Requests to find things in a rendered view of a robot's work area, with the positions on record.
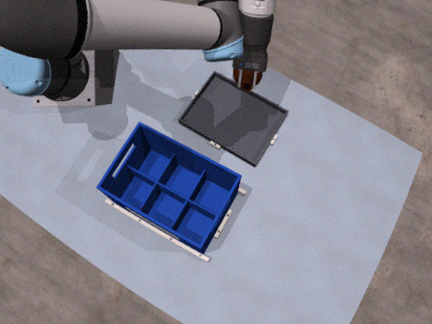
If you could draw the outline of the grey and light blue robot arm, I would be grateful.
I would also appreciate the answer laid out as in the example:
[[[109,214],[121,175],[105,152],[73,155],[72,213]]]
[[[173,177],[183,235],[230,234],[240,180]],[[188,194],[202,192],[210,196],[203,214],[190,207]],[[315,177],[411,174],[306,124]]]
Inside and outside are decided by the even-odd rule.
[[[202,50],[224,62],[243,56],[243,38],[238,0],[0,0],[0,81],[16,95],[67,101],[89,80],[81,51]]]

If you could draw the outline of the brown bottle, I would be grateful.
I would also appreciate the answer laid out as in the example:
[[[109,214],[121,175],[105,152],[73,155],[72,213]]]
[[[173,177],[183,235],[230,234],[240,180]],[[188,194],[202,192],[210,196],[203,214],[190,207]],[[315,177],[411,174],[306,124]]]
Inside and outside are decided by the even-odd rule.
[[[239,72],[240,70],[238,69],[233,69],[233,78],[234,81],[238,84],[238,80],[239,80]],[[241,83],[241,89],[245,92],[248,92],[252,89],[253,87],[253,73],[254,71],[250,71],[250,70],[243,70],[243,79],[242,79],[242,83]],[[256,85],[260,82],[262,78],[262,72],[257,73],[256,74]]]

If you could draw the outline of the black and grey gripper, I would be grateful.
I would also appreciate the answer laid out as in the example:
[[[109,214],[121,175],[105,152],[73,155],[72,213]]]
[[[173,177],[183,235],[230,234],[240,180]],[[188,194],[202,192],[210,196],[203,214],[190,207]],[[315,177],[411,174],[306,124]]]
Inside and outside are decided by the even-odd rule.
[[[239,0],[244,53],[232,61],[232,67],[240,70],[238,88],[241,88],[243,70],[254,71],[252,89],[256,87],[257,73],[266,71],[266,49],[271,39],[275,7],[276,0]]]

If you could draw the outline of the blue plastic crate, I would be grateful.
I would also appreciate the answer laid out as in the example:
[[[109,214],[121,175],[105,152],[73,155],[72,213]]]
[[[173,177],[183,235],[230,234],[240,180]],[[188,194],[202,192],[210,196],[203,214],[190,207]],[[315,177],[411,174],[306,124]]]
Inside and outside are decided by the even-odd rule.
[[[238,193],[241,177],[138,122],[96,188],[204,254]]]

